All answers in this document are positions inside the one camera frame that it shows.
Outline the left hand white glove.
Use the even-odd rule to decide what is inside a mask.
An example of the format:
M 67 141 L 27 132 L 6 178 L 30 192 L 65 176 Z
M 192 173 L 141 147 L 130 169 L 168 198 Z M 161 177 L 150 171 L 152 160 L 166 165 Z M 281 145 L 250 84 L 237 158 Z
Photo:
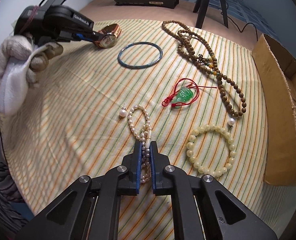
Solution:
M 0 112 L 5 116 L 14 115 L 28 89 L 38 87 L 38 74 L 47 68 L 49 60 L 63 51 L 57 42 L 39 47 L 29 34 L 7 37 L 0 45 Z

